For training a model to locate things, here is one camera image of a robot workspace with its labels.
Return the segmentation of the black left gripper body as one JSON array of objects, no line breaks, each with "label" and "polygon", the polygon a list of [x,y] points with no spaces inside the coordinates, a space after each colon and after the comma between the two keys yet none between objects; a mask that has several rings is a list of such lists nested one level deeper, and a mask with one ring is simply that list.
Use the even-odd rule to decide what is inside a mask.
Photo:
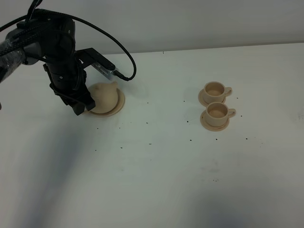
[{"label": "black left gripper body", "polygon": [[50,79],[50,88],[61,100],[67,98],[78,102],[79,96],[88,91],[86,71],[75,56],[70,56],[64,61],[47,62],[44,64],[44,70]]}]

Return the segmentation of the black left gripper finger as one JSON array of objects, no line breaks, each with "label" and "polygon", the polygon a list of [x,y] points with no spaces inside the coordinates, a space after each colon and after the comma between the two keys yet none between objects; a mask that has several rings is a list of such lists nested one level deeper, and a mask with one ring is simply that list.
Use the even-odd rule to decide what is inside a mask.
[{"label": "black left gripper finger", "polygon": [[80,115],[85,111],[85,106],[79,102],[69,100],[67,98],[63,98],[63,102],[65,105],[72,107],[72,109],[76,115]]},{"label": "black left gripper finger", "polygon": [[81,103],[86,110],[90,111],[93,108],[95,108],[95,101],[91,97],[90,92],[86,91],[83,94],[81,94],[78,98],[78,102]]}]

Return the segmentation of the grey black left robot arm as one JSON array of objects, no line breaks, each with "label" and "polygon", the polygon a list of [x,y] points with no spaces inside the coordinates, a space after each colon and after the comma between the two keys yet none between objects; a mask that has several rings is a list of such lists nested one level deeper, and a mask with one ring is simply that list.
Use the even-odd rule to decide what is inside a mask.
[{"label": "grey black left robot arm", "polygon": [[17,27],[0,44],[0,80],[20,65],[44,63],[50,88],[76,115],[95,101],[86,87],[86,71],[76,51],[75,22],[69,16],[36,10],[14,22]]}]

